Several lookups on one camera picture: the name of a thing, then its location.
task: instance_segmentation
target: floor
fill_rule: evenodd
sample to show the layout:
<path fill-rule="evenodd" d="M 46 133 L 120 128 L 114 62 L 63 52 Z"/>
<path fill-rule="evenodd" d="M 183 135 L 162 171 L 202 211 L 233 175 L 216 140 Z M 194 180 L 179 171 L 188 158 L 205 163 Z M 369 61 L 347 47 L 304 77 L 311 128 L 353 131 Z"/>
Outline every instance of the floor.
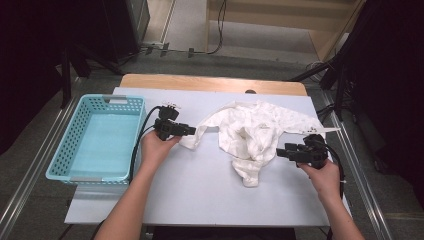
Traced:
<path fill-rule="evenodd" d="M 149 0 L 149 3 L 152 21 L 146 34 L 146 45 L 161 47 L 169 42 L 169 49 L 206 50 L 206 23 L 202 20 L 204 16 L 201 11 L 193 10 L 202 9 L 204 1 Z M 210 23 L 207 46 L 209 50 L 217 45 L 218 34 L 213 31 L 216 25 L 217 22 Z M 296 76 L 309 64 L 318 61 L 307 32 L 301 29 L 224 23 L 223 36 L 223 47 L 213 56 L 196 56 L 189 59 L 185 53 L 180 52 L 168 52 L 166 57 L 160 57 L 159 52 L 153 52 L 151 55 L 139 55 L 131 59 L 122 69 L 137 73 L 284 80 Z M 84 93 L 111 93 L 114 87 L 119 86 L 119 76 L 105 69 L 93 69 L 95 70 L 90 79 L 79 79 L 74 83 L 75 96 Z M 325 107 L 325 102 L 321 98 L 321 90 L 313 80 L 317 79 L 307 79 L 303 83 L 314 101 L 315 108 L 321 109 Z M 0 208 L 6 210 L 8 201 L 13 198 L 16 189 L 20 188 L 22 179 L 34 178 L 33 190 L 28 196 L 19 199 L 25 202 L 25 205 L 16 209 L 20 215 L 19 218 L 12 219 L 11 224 L 14 227 L 7 232 L 8 239 L 53 239 L 58 238 L 68 227 L 63 224 L 63 220 L 75 188 L 45 179 L 43 175 L 52 152 L 44 158 L 38 154 L 45 136 L 48 135 L 58 114 L 61 114 L 58 108 L 60 103 L 61 94 L 58 93 L 28 125 L 12 148 L 0 156 Z M 411 186 L 399 176 L 383 175 L 374 169 L 372 153 L 365 144 L 361 129 L 353 123 L 348 112 L 343 114 L 353 148 L 384 213 L 393 239 L 424 239 L 423 209 L 414 198 Z M 325 124 L 331 125 L 332 122 L 328 120 Z M 329 143 L 343 152 L 336 136 L 329 136 L 329 140 Z M 350 179 L 347 193 L 355 221 L 367 239 L 379 239 L 374 233 L 367 209 L 351 174 L 351 171 L 347 171 Z M 87 239 L 94 228 L 95 226 L 73 226 L 64 239 Z M 296 235 L 298 239 L 305 240 L 325 239 L 318 228 L 299 228 L 296 229 Z"/>

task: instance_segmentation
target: black cloth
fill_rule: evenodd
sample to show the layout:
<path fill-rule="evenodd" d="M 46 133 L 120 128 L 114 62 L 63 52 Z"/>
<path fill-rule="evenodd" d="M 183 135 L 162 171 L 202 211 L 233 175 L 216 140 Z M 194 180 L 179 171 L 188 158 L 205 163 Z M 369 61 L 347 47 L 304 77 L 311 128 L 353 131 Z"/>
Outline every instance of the black cloth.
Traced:
<path fill-rule="evenodd" d="M 346 56 L 353 97 L 386 143 L 373 149 L 376 155 L 412 184 L 424 207 L 424 34 L 416 31 L 424 23 L 424 2 L 367 4 L 379 4 L 378 10 Z"/>
<path fill-rule="evenodd" d="M 39 22 L 30 21 L 33 18 L 24 6 L 20 1 L 5 0 L 0 7 L 0 154 L 62 84 L 55 68 L 60 47 L 53 44 L 53 36 L 51 48 L 40 41 L 42 32 L 36 27 Z M 40 18 L 45 16 L 41 10 L 33 9 Z"/>

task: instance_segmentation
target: teal plastic basket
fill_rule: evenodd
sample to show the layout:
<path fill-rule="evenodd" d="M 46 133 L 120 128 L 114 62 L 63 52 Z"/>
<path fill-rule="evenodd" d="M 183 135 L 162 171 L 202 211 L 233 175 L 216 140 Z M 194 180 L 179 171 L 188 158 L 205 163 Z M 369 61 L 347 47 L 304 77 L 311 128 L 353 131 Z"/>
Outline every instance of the teal plastic basket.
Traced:
<path fill-rule="evenodd" d="M 145 118 L 142 97 L 84 95 L 46 177 L 66 184 L 128 184 L 132 151 Z"/>

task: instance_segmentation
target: gray floor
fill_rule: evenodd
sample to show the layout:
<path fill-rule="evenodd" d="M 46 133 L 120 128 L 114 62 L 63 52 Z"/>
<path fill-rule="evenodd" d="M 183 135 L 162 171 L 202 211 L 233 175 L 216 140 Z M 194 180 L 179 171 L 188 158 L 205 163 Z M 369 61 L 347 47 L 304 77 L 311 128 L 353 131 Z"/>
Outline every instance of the gray floor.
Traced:
<path fill-rule="evenodd" d="M 178 17 L 178 15 L 174 15 L 173 19 L 176 20 Z M 179 48 L 179 44 L 182 44 L 180 46 L 183 50 L 193 46 L 202 47 L 199 45 L 199 39 L 195 39 L 193 36 L 204 35 L 184 35 L 181 34 L 178 28 L 172 28 L 172 26 L 178 27 L 181 24 L 177 24 L 175 21 L 170 22 L 170 30 L 166 35 L 166 39 L 171 43 L 171 48 Z M 249 38 L 245 36 L 242 42 L 238 42 L 241 35 L 246 32 L 245 28 L 243 31 L 237 32 L 240 28 L 237 28 L 236 25 L 226 25 L 225 29 L 227 30 L 225 32 L 224 47 L 216 55 L 196 55 L 193 58 L 188 58 L 185 53 L 169 52 L 166 56 L 160 57 L 160 53 L 154 51 L 150 55 L 141 54 L 132 58 L 122 69 L 128 73 L 285 80 L 303 72 L 307 64 L 317 60 L 310 45 L 308 45 L 310 42 L 308 42 L 302 31 L 290 31 L 290 33 L 295 34 L 292 36 L 298 37 L 284 39 L 282 42 L 274 41 L 272 43 L 257 44 L 258 41 L 262 41 L 262 38 L 252 35 Z M 283 31 L 285 37 L 288 34 L 286 30 Z M 281 32 L 275 33 L 272 29 L 262 29 L 260 31 L 262 31 L 261 35 L 275 36 L 276 38 L 282 37 Z M 173 36 L 178 37 L 178 33 L 186 37 L 182 38 L 182 40 L 174 38 Z M 216 34 L 214 35 L 211 32 L 210 37 L 209 44 L 211 45 L 209 47 L 213 48 L 213 44 L 216 44 Z M 183 42 L 186 42 L 186 39 L 192 39 L 193 42 L 183 46 Z M 112 93 L 113 88 L 119 85 L 120 79 L 120 76 L 115 76 L 108 70 L 94 70 L 89 79 L 81 79 L 78 82 L 81 84 L 74 89 L 74 95 Z M 321 97 L 322 92 L 318 85 L 311 80 L 304 81 L 304 84 L 307 87 L 308 95 L 313 99 L 316 109 L 324 107 L 325 104 Z M 58 93 L 27 126 L 9 151 L 0 156 L 0 209 L 5 210 L 8 201 L 31 167 L 44 138 L 59 114 L 60 104 L 61 93 Z M 369 152 L 365 144 L 361 130 L 352 123 L 352 118 L 348 112 L 343 114 L 362 169 L 365 171 L 369 184 L 377 197 L 394 239 L 424 239 L 423 209 L 415 199 L 411 186 L 397 175 L 382 175 L 375 171 L 372 153 Z M 327 121 L 325 124 L 330 126 L 331 122 Z M 328 142 L 336 147 L 339 154 L 343 156 L 338 138 L 334 134 L 329 135 Z M 366 239 L 377 239 L 348 164 L 344 165 L 346 165 L 348 180 L 346 196 L 352 205 L 352 215 Z M 66 229 L 67 225 L 63 221 L 66 216 L 68 202 L 73 196 L 75 187 L 48 181 L 44 177 L 46 168 L 47 165 L 42 166 L 41 174 L 36 178 L 34 189 L 31 191 L 23 209 L 20 210 L 19 218 L 14 224 L 9 239 L 57 239 Z M 74 226 L 65 239 L 88 239 L 94 228 L 95 226 Z M 318 228 L 299 228 L 296 229 L 296 234 L 298 239 L 325 239 L 325 236 Z"/>

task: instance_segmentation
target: white garment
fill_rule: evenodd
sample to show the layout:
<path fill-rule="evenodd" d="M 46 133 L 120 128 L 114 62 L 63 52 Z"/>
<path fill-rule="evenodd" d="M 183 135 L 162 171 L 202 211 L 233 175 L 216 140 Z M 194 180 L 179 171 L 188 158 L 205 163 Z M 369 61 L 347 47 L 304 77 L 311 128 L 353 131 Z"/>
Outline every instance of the white garment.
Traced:
<path fill-rule="evenodd" d="M 256 187 L 259 171 L 275 157 L 283 132 L 302 134 L 322 125 L 317 118 L 267 102 L 231 102 L 202 120 L 195 135 L 180 144 L 195 149 L 208 127 L 219 127 L 219 147 L 234 156 L 232 165 L 243 184 Z"/>

